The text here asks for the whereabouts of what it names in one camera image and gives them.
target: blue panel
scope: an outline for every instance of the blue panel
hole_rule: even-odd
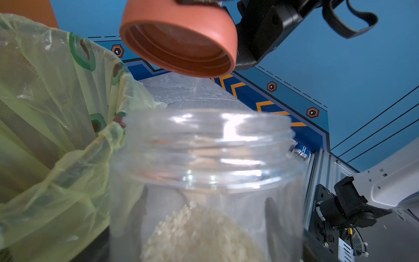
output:
[[[400,102],[389,108],[387,111],[383,112],[380,116],[374,119],[367,126],[363,127],[357,133],[355,133],[342,144],[333,149],[332,152],[340,157],[343,153],[345,153],[346,151],[348,151],[367,137],[371,136],[378,130],[382,129],[386,125],[388,126],[385,127],[385,130],[383,129],[380,132],[377,132],[374,135],[374,137],[379,137],[378,139],[385,139],[386,137],[399,131],[403,127],[403,125],[407,125],[419,117],[419,106],[415,109],[412,109],[418,104],[418,102],[419,88],[416,88],[408,96],[400,100]],[[372,140],[374,139],[371,138],[368,139],[368,141],[363,142],[362,144],[354,148],[354,151],[362,150],[361,148],[367,146],[367,144],[373,143]]]
[[[295,132],[294,140],[305,145],[311,152],[323,149],[322,136],[309,127],[291,127]]]
[[[263,112],[286,111],[277,105],[262,106],[261,108]],[[291,118],[291,122],[300,122],[296,117],[293,117],[292,115],[288,115],[288,116]]]
[[[151,65],[151,67],[153,67],[155,70],[157,70],[157,69],[160,69],[161,67],[159,67],[159,66],[156,66],[155,64],[152,64],[152,63],[150,63],[149,62],[149,64]]]
[[[352,0],[380,21],[367,34],[344,39],[314,10],[260,66],[326,105],[334,147],[419,84],[419,1]],[[235,3],[226,3],[233,19]],[[341,18],[364,25],[347,11]]]
[[[225,1],[222,3],[223,6],[227,7],[228,12],[230,13],[231,18],[233,18],[234,23],[238,23],[241,20],[241,14],[237,9],[237,2],[239,0]]]
[[[340,158],[344,161],[350,161],[351,159],[355,158],[357,155],[362,154],[369,148],[375,146],[376,144],[380,143],[384,139],[390,137],[392,134],[398,132],[402,128],[408,126],[412,122],[416,121],[419,118],[419,106],[415,107],[413,110],[409,111],[407,114],[403,115],[397,121],[392,122],[352,150],[348,151],[347,153],[343,154]],[[416,137],[419,135],[419,129],[416,131]]]
[[[364,171],[372,166],[375,166],[385,158],[392,155],[395,151],[403,148],[405,145],[416,139],[418,137],[418,130],[419,121],[369,150],[362,156],[349,162],[349,164],[359,171]]]
[[[105,47],[106,49],[111,50],[112,46],[114,44],[120,44],[122,45],[122,48],[124,48],[124,55],[121,57],[121,60],[128,60],[128,59],[135,59],[138,58],[136,54],[134,54],[133,51],[131,51],[123,42],[122,40],[118,41],[106,41],[106,42],[96,42],[98,45]]]
[[[237,79],[241,80],[243,83],[245,83],[246,87],[249,87],[251,89],[251,90],[243,89],[243,91],[247,91],[247,96],[241,96],[239,95],[239,92],[236,91],[240,101],[243,101],[250,108],[254,107],[254,110],[256,110],[256,105],[252,105],[251,103],[251,99],[253,97],[255,98],[255,101],[257,102],[271,100],[277,106],[279,106],[280,108],[283,108],[284,111],[287,111],[288,113],[290,113],[290,116],[298,119],[298,121],[303,122],[307,125],[307,127],[301,127],[301,128],[293,127],[292,129],[297,133],[296,137],[305,137],[307,141],[310,141],[315,144],[315,146],[310,147],[310,150],[317,150],[317,149],[328,150],[329,147],[328,147],[328,133],[327,132],[324,132],[324,130],[319,129],[317,126],[308,122],[306,118],[295,113],[292,109],[286,108],[285,106],[282,105],[282,103],[278,102],[277,100],[274,100],[269,94],[255,87],[253,84],[246,81],[246,79],[239,76],[236,72],[233,72],[232,75],[235,76]]]
[[[306,98],[302,97],[300,94],[293,91],[291,88],[286,87],[278,80],[266,75],[262,71],[258,70],[257,68],[251,68],[246,71],[238,71],[243,77],[249,79],[258,87],[266,90],[268,83],[275,82],[277,83],[277,90],[270,93],[272,96],[276,97],[278,100],[286,104],[287,106],[291,107],[301,115],[305,116],[307,114],[307,109],[315,107],[319,109],[320,114],[318,117],[309,119],[314,124],[320,126],[324,130],[328,131],[328,112],[313,102],[307,100]]]
[[[60,29],[83,37],[101,36],[100,40],[121,39],[119,26],[126,3],[127,0],[51,0]]]
[[[226,78],[224,79],[224,86],[225,86],[225,90],[227,92],[229,92],[230,94],[233,94],[233,92],[231,91],[231,85],[240,83],[240,80],[238,80],[235,77],[230,77],[230,78]]]
[[[161,71],[157,71],[157,72],[152,72],[151,69],[148,68],[148,66],[141,61],[142,63],[138,64],[138,65],[132,65],[132,66],[128,66],[128,69],[130,70],[132,76],[134,77],[135,80],[141,80],[141,79],[146,79],[152,76],[156,76],[156,75],[162,75],[162,74],[166,74],[169,71],[167,70],[161,70]]]
[[[257,111],[256,103],[267,101],[262,95],[253,91],[252,88],[248,86],[243,86],[236,89],[237,97],[240,97],[240,101],[248,107],[252,108],[254,111]]]

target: blue battery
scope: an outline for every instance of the blue battery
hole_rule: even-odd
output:
[[[308,157],[310,156],[310,151],[303,144],[297,144],[292,152],[302,158],[304,161],[307,161]]]

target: hexagon sticker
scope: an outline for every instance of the hexagon sticker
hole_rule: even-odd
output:
[[[307,109],[307,116],[309,118],[318,117],[318,114],[319,113],[320,113],[320,111],[317,108],[315,108],[315,107],[312,107],[312,108]]]
[[[275,82],[270,82],[269,84],[268,84],[268,91],[269,92],[273,92],[273,91],[275,91],[277,89],[277,83],[275,83]]]
[[[112,51],[114,54],[116,54],[119,58],[122,58],[122,56],[124,55],[124,52],[125,52],[124,48],[123,48],[123,47],[122,47],[122,45],[120,45],[120,44],[114,44],[114,45],[112,46],[111,51]]]

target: dashed line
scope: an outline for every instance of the dashed line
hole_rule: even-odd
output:
[[[261,67],[260,65],[258,65],[258,67],[259,68],[261,68],[261,69],[263,69],[264,71],[266,71],[267,73],[269,73],[269,74],[271,74],[271,75],[273,75],[274,77],[276,77],[276,78],[278,78],[279,80],[281,80],[281,81],[283,81],[282,79],[280,79],[279,77],[277,77],[276,75],[274,75],[274,74],[272,74],[271,72],[269,72],[268,70],[265,70],[265,68],[263,68],[263,67]],[[292,86],[292,85],[290,85],[289,83],[287,83],[287,82],[285,82],[285,81],[283,81],[285,84],[287,84],[287,85],[289,85],[289,86],[291,86],[292,88],[294,88],[295,90],[297,90],[298,92],[300,92],[300,93],[303,93],[303,92],[301,92],[301,90],[300,89],[298,89],[298,88],[296,88],[296,87],[294,87],[294,86]],[[311,96],[309,96],[308,94],[306,94],[306,93],[303,93],[304,95],[306,95],[307,97],[309,97],[309,98],[311,98],[313,101],[315,101],[315,102],[317,102],[317,103],[319,103],[320,105],[322,105],[322,103],[320,103],[319,101],[317,101],[317,100],[315,100],[315,99],[313,99]]]
[[[117,40],[103,40],[103,41],[94,41],[95,43],[99,43],[99,42],[116,42],[116,41],[121,41],[121,39],[117,39]]]

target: orange chevron stripe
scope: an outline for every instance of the orange chevron stripe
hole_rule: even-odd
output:
[[[231,91],[232,91],[233,96],[234,96],[235,98],[237,98],[237,94],[236,94],[236,92],[235,92],[235,89],[236,89],[237,87],[241,87],[241,86],[245,86],[245,85],[246,85],[246,84],[245,84],[245,83],[242,83],[242,82],[237,83],[237,84],[234,84],[234,85],[231,85]]]
[[[271,114],[282,114],[282,115],[289,115],[287,111],[278,111],[278,112],[271,112]]]
[[[292,127],[306,127],[307,125],[304,124],[303,122],[295,122],[295,123],[291,123]]]
[[[224,79],[233,77],[231,74],[220,77],[221,87],[225,90]]]
[[[272,101],[263,101],[263,102],[257,102],[256,108],[258,109],[258,112],[262,112],[261,106],[268,106],[273,105],[274,103]]]

